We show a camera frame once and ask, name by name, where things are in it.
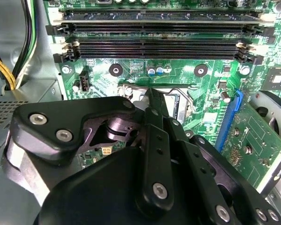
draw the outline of ventilation grille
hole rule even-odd
[[[15,108],[25,103],[28,102],[0,102],[0,134],[9,128]]]

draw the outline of blue pcie slot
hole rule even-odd
[[[236,90],[234,100],[230,102],[228,105],[224,120],[222,122],[222,126],[220,128],[219,135],[214,145],[214,147],[218,150],[218,152],[222,152],[223,150],[223,146],[227,138],[232,121],[234,119],[234,115],[239,110],[243,97],[244,97],[243,93],[240,90]]]

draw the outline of metal bolt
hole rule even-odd
[[[267,221],[266,215],[260,209],[256,209],[256,212],[263,221]]]
[[[276,215],[276,213],[274,213],[274,211],[272,210],[267,210],[268,213],[270,214],[271,218],[274,220],[274,221],[279,221],[279,218],[278,216]]]
[[[192,130],[186,130],[185,135],[186,137],[191,138],[192,136],[194,136],[194,132]]]
[[[32,114],[29,120],[34,125],[44,125],[48,121],[44,115],[38,113]]]
[[[115,74],[117,74],[118,73],[118,68],[114,68],[113,69],[113,72],[115,73]]]
[[[244,149],[244,152],[245,152],[247,155],[250,155],[250,154],[253,153],[252,148],[251,148],[250,146],[244,146],[243,149]]]
[[[250,73],[251,69],[248,66],[242,66],[239,70],[241,75],[248,75]]]
[[[152,109],[152,113],[156,116],[158,116],[158,112],[155,109]]]
[[[70,74],[72,72],[72,68],[68,65],[64,65],[64,66],[62,66],[61,71],[64,74]]]
[[[224,207],[222,207],[221,205],[217,205],[215,210],[219,217],[226,223],[230,221],[230,215]]]
[[[199,140],[199,142],[200,142],[201,144],[205,144],[205,141],[204,141],[203,138],[199,137],[198,140]]]
[[[131,96],[133,94],[133,90],[131,87],[125,88],[125,95],[126,96]]]
[[[123,102],[124,106],[126,106],[127,108],[131,109],[133,106],[132,106],[132,103],[131,102],[128,102],[128,101],[124,101]]]
[[[179,122],[177,120],[173,119],[172,122],[174,125],[179,126]]]
[[[160,199],[166,199],[168,196],[167,189],[161,183],[153,184],[153,192]]]
[[[202,73],[204,73],[204,70],[203,69],[199,69],[198,70],[198,74],[202,74]]]
[[[147,4],[150,0],[140,0],[142,4]]]
[[[56,137],[62,142],[69,142],[70,140],[72,140],[73,135],[68,130],[59,130],[56,132]]]
[[[239,136],[239,129],[237,127],[234,128],[234,136]]]

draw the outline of integrated circuit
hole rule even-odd
[[[264,27],[260,35],[264,37],[272,37],[275,33],[275,27]]]
[[[219,103],[219,101],[220,101],[220,99],[219,99],[218,97],[217,97],[217,98],[212,99],[212,102],[213,102],[213,103],[215,103],[215,104]]]
[[[281,67],[269,68],[262,90],[281,90]]]
[[[276,41],[276,37],[269,37],[268,39],[267,39],[267,44],[274,44],[275,43],[275,41]]]
[[[223,72],[230,72],[231,67],[224,67]]]
[[[219,89],[227,88],[227,82],[226,81],[219,81],[219,84],[217,86]]]

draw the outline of yellow wire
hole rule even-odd
[[[7,66],[5,66],[1,61],[0,61],[0,65],[8,73],[8,75],[10,76],[11,80],[13,81],[13,83],[15,83],[15,78],[14,78],[13,74],[11,73],[11,71],[7,68]]]
[[[6,77],[6,80],[8,81],[10,85],[10,89],[14,90],[15,89],[15,78],[10,72],[10,70],[0,61],[0,71],[2,74]]]

